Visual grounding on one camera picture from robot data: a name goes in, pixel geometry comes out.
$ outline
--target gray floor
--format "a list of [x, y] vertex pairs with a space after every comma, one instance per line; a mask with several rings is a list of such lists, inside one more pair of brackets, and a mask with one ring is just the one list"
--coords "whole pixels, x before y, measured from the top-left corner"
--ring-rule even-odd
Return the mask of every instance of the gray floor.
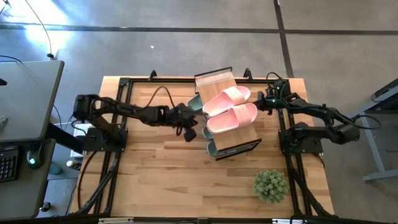
[[[37, 23], [24, 1], [9, 0], [3, 24]], [[272, 0], [30, 0], [45, 24], [101, 27], [194, 27], [277, 29]], [[280, 0], [286, 29], [398, 30], [394, 0]], [[1, 30], [0, 53], [24, 61], [48, 60], [47, 38], [39, 26]], [[233, 66], [255, 77], [275, 71], [286, 77], [279, 34], [188, 32], [50, 31], [53, 52], [65, 61], [55, 101], [65, 122], [77, 94], [98, 93], [105, 75], [193, 75]], [[396, 35], [287, 35], [294, 77], [304, 78], [309, 100], [351, 114], [373, 92], [398, 77]], [[362, 176], [376, 171], [364, 138], [344, 146], [324, 141], [326, 176], [337, 215], [398, 221], [398, 179], [370, 184]], [[58, 148], [53, 162], [64, 164]], [[396, 166], [396, 156], [387, 156]], [[64, 177], [76, 177], [67, 171]], [[49, 185], [59, 190], [62, 184]], [[65, 191], [72, 191], [65, 185]]]

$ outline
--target succulent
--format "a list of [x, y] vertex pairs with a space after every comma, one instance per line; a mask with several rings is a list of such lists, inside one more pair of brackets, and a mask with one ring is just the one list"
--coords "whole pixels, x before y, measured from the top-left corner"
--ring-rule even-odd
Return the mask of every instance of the succulent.
[[283, 172], [264, 170], [254, 178], [254, 193], [268, 204], [281, 202], [288, 191], [289, 187]]

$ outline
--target white wire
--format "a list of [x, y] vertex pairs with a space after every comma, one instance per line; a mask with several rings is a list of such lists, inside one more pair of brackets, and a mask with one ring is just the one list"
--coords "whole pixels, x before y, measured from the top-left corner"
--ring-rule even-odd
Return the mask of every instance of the white wire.
[[40, 20], [39, 16], [36, 14], [36, 12], [33, 10], [32, 6], [30, 6], [29, 2], [27, 0], [25, 0], [26, 4], [30, 7], [30, 9], [32, 10], [32, 12], [35, 14], [35, 16], [37, 17], [37, 19], [39, 20], [40, 24], [42, 25], [45, 34], [47, 35], [47, 38], [49, 39], [49, 45], [50, 45], [50, 54], [52, 54], [52, 47], [51, 47], [51, 40], [50, 40], [50, 36], [49, 33], [47, 32], [47, 29], [45, 29], [43, 22]]

